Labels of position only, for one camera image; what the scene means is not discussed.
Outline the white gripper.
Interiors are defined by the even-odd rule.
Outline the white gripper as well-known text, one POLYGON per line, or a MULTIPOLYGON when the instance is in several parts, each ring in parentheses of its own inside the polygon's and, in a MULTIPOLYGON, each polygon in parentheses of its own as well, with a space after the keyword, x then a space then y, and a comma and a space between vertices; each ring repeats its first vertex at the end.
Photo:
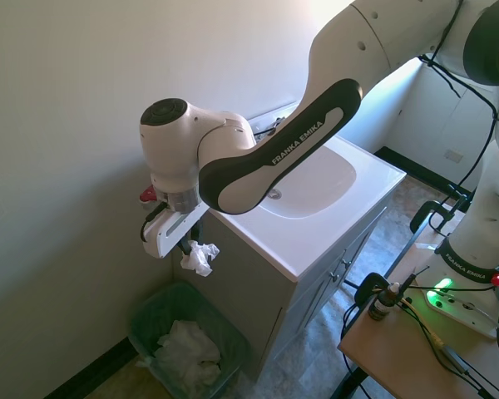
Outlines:
POLYGON ((195 241, 202 242, 201 219, 208 209, 208 205, 200 203, 189 214, 181 214, 170 210, 167 203, 159 203, 142 225, 144 250, 157 259, 165 258, 173 248, 189 255, 195 248, 195 241))

